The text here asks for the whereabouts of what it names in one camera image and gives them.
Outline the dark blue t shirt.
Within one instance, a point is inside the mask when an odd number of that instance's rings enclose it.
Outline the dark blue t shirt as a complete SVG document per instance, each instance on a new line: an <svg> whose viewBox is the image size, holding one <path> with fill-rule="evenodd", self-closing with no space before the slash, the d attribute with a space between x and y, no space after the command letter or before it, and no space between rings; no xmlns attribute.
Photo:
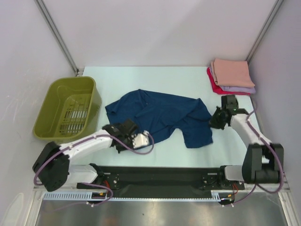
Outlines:
<svg viewBox="0 0 301 226"><path fill-rule="evenodd" d="M209 121L212 116L198 98L138 89L105 107L111 124L131 119L139 131L148 131L155 143L162 142L179 129L187 148L213 143Z"/></svg>

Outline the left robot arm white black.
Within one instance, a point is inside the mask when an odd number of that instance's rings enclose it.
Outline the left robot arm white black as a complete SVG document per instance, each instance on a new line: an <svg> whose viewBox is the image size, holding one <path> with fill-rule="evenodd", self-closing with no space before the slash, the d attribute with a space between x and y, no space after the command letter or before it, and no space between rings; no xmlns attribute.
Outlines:
<svg viewBox="0 0 301 226"><path fill-rule="evenodd" d="M33 183L44 186L47 191L55 191L67 183L89 183L93 188L103 185L104 177L91 165L81 169L74 161L95 151L115 147L118 152L134 148L138 126L128 119L124 123L108 124L97 132L73 142L60 144L47 143L32 170Z"/></svg>

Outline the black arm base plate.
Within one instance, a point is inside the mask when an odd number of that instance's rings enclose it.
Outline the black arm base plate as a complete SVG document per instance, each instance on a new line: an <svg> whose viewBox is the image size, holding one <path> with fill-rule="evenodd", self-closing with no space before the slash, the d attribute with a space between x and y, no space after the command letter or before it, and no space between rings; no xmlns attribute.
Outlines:
<svg viewBox="0 0 301 226"><path fill-rule="evenodd" d="M212 190L242 191L244 184L226 180L220 168L98 166L95 184L108 185L115 198L197 199Z"/></svg>

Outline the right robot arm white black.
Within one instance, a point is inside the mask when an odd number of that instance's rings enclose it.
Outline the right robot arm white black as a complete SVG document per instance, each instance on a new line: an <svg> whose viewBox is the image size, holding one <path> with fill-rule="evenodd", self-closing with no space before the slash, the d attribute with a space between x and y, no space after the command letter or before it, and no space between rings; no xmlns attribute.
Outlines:
<svg viewBox="0 0 301 226"><path fill-rule="evenodd" d="M254 184L267 193L277 193L284 185L284 148L273 143L250 122L255 111L240 108L235 95L221 97L209 126L213 129L231 127L246 146L242 165L223 166L224 173L218 175L217 184L228 189L234 181Z"/></svg>

